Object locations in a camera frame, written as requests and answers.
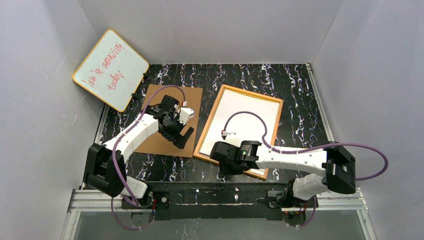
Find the brown backing board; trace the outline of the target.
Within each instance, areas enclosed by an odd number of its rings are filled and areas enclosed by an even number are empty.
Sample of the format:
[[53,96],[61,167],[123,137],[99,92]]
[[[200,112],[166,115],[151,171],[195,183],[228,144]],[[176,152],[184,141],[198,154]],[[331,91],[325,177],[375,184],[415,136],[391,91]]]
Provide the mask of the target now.
[[[162,85],[150,84],[147,88],[145,100],[150,99],[150,97],[155,93],[158,89],[160,89]],[[148,139],[146,139],[136,150],[134,153],[144,153],[144,154],[155,154],[155,155],[163,155],[163,156],[172,156],[172,157],[184,157],[184,158],[192,158],[195,148],[195,140],[196,140],[196,131],[198,127],[199,114],[200,114],[200,106],[202,101],[203,89],[198,87],[181,87],[185,93],[187,107],[191,108],[194,111],[194,117],[190,118],[187,122],[187,125],[182,129],[181,135],[184,135],[187,130],[192,127],[194,129],[193,133],[187,140],[184,149],[179,149],[171,142],[166,140],[159,132],[151,135]],[[177,99],[180,103],[183,101],[183,94],[180,90],[169,87],[161,90],[157,93],[149,105],[155,105],[161,103],[163,97],[165,95],[169,95]]]

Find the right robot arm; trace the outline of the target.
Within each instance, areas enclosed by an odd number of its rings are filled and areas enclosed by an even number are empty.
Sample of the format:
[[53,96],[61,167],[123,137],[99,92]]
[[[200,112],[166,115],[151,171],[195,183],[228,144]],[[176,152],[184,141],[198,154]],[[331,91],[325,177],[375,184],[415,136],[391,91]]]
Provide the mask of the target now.
[[306,201],[323,192],[351,195],[356,192],[356,159],[339,143],[317,148],[290,148],[244,140],[239,145],[217,141],[210,158],[223,175],[240,175],[255,169],[289,169],[307,172],[292,180],[287,196]]

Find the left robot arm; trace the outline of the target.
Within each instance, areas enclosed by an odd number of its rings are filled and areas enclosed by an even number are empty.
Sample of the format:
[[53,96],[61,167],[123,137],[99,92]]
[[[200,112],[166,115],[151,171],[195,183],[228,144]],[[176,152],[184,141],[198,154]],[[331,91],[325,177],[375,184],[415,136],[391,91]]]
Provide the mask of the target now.
[[122,132],[105,143],[93,143],[87,152],[83,183],[108,196],[142,199],[148,185],[127,176],[125,167],[129,157],[149,137],[159,133],[178,149],[183,149],[194,132],[189,127],[181,134],[188,121],[195,116],[186,102],[179,103],[164,95],[158,104],[147,105]]

